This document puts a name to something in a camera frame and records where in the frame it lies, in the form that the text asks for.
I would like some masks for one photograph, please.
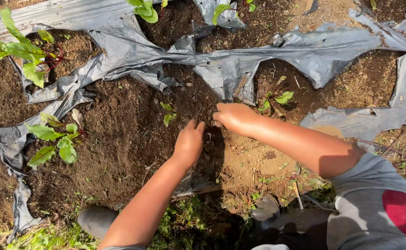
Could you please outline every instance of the forearm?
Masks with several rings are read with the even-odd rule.
[[[256,124],[252,138],[283,152],[324,178],[346,172],[365,153],[336,137],[277,119],[258,116]]]
[[[191,166],[177,157],[166,161],[112,223],[99,249],[109,246],[147,246],[178,184]]]

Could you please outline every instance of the person's left hand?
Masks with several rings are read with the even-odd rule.
[[[195,120],[190,120],[187,126],[178,134],[172,158],[180,166],[191,168],[199,159],[203,149],[205,126],[204,122],[200,122],[197,126]]]

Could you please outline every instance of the hand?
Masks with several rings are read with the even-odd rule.
[[[227,129],[239,135],[254,138],[255,131],[260,124],[259,120],[264,116],[256,114],[245,104],[239,103],[218,103],[218,112],[213,118],[223,124]]]
[[[197,126],[195,120],[190,120],[187,126],[178,134],[172,158],[181,166],[191,168],[199,159],[203,149],[205,126],[204,122],[200,122]]]

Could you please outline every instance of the person's right hand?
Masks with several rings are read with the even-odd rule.
[[[254,138],[254,133],[258,129],[259,120],[263,117],[256,114],[245,104],[239,103],[219,103],[218,112],[214,113],[213,118],[220,122],[232,132],[239,135]]]

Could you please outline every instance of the black boot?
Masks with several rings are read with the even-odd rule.
[[[79,213],[78,224],[88,234],[103,239],[118,214],[105,206],[89,206]]]

